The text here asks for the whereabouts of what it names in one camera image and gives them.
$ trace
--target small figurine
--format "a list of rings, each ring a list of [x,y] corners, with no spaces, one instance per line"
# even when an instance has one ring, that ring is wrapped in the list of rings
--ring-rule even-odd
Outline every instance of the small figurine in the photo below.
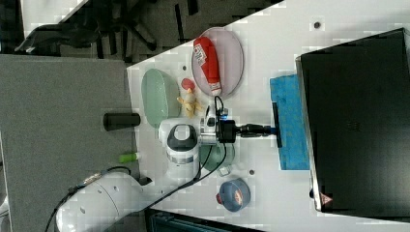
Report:
[[[196,97],[192,92],[192,89],[195,88],[195,85],[191,80],[185,78],[182,82],[182,86],[187,90],[187,95],[184,99],[178,97],[177,100],[182,105],[185,115],[187,115],[187,117],[189,118],[193,118],[195,110],[202,111],[201,104],[196,100]]]

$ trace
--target green object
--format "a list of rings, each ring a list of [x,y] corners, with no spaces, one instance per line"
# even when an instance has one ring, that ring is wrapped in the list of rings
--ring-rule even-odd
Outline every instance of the green object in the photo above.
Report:
[[[204,165],[206,158],[208,157],[209,149],[211,148],[210,145],[202,145],[199,148],[199,157],[201,160],[201,165]],[[222,161],[223,159],[223,145],[218,144],[214,145],[212,148],[211,154],[204,165],[204,168],[208,171],[214,170]],[[233,159],[235,158],[235,149],[233,144],[226,144],[226,159],[223,164],[218,169],[218,172],[221,176],[226,176],[230,173],[230,164],[232,163]]]
[[[179,116],[178,83],[169,74],[156,69],[147,71],[142,79],[141,93],[145,116],[154,128],[159,128],[162,120]]]
[[[131,162],[131,161],[134,161],[134,160],[138,160],[137,153],[124,154],[124,155],[120,156],[120,162],[121,163]]]

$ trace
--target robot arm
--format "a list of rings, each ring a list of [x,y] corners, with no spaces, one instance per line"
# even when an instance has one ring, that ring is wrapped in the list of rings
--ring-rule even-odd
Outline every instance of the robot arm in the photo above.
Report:
[[[60,232],[104,231],[132,213],[139,212],[192,182],[199,171],[201,144],[233,143],[236,136],[260,136],[275,133],[270,127],[236,127],[224,120],[226,110],[209,106],[201,120],[175,118],[161,122],[159,140],[166,149],[166,173],[142,186],[125,173],[113,172],[88,179],[87,186],[74,194],[57,212]]]

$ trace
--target chair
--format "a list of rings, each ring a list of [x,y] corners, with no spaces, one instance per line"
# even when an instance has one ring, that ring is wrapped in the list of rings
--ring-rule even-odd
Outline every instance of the chair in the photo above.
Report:
[[[59,24],[43,25],[36,28],[15,51],[29,51],[42,46],[61,44],[75,48],[90,47],[97,43],[98,57],[103,58],[102,38],[108,36],[111,54],[117,53],[115,32],[122,31],[123,60],[129,62],[127,57],[128,32],[138,37],[150,50],[157,48],[157,42],[144,25],[139,23],[139,15],[142,7],[147,3],[155,3],[156,0],[139,0],[127,12],[127,0],[90,0],[68,20]],[[112,8],[114,4],[121,5],[121,15],[113,18]],[[139,25],[148,32],[149,39],[143,37],[135,27]]]

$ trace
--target blue cloth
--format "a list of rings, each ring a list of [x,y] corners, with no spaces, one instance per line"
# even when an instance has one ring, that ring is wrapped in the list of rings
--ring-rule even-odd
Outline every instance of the blue cloth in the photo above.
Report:
[[[271,100],[278,106],[282,170],[309,170],[308,145],[297,75],[271,79]]]

